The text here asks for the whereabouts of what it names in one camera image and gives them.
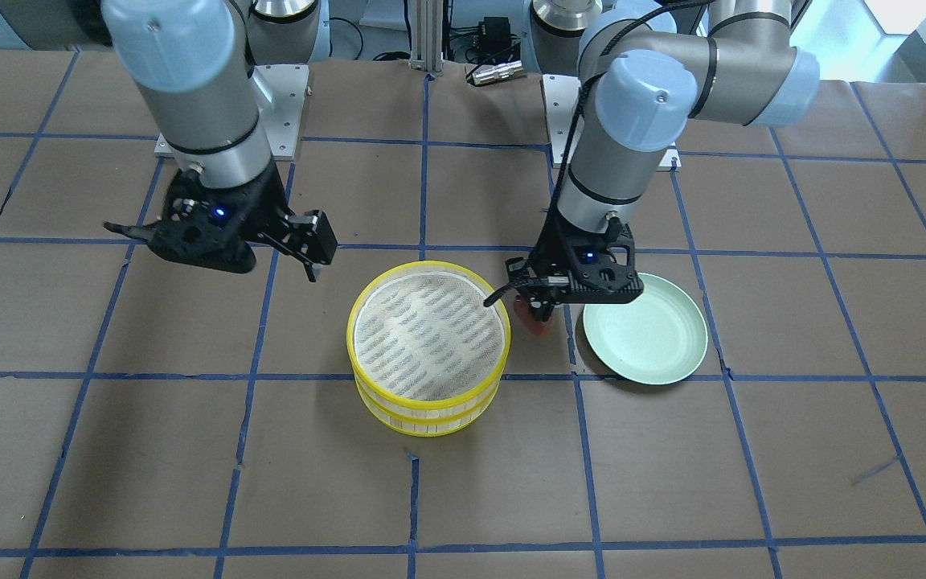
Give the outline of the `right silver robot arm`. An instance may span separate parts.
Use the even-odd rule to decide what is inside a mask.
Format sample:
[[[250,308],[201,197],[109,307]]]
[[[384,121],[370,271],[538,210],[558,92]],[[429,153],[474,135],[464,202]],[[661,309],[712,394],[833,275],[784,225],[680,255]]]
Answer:
[[[287,203],[250,80],[244,12],[232,1],[105,1],[100,10],[178,164],[158,220],[107,230],[167,261],[228,273],[253,271],[252,243],[264,243],[316,281],[337,237],[323,211]]]

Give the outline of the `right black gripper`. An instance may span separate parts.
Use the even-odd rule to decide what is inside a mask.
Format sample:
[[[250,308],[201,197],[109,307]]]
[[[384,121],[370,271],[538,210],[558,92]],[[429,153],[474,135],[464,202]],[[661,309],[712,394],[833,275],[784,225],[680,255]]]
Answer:
[[[241,186],[206,187],[202,178],[196,170],[179,171],[166,188],[157,220],[143,226],[108,221],[106,230],[144,242],[163,260],[227,273],[253,271],[253,243],[294,257],[311,283],[318,281],[317,268],[334,260],[338,239],[327,214],[293,214],[275,165]]]

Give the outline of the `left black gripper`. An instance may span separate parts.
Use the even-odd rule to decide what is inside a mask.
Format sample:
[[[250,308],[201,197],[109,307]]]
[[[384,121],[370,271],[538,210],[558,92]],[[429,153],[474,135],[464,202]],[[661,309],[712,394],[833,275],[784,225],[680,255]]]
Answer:
[[[534,248],[526,257],[505,261],[508,282],[484,300],[491,307],[514,290],[521,297],[521,319],[551,325],[563,304],[625,304],[640,296],[631,228],[611,211],[603,233],[570,224],[551,210]]]

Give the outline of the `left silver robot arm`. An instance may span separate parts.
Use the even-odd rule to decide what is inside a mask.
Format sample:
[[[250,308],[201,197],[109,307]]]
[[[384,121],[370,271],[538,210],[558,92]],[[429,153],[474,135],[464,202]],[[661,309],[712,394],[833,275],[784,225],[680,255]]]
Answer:
[[[704,35],[672,14],[695,1],[620,1],[566,49],[571,63],[538,63],[576,76],[561,166],[543,230],[508,280],[484,300],[517,292],[515,311],[536,334],[559,305],[628,304],[644,290],[633,261],[633,210],[666,150],[690,120],[787,127],[816,98],[820,65],[794,47],[790,1],[702,1]]]

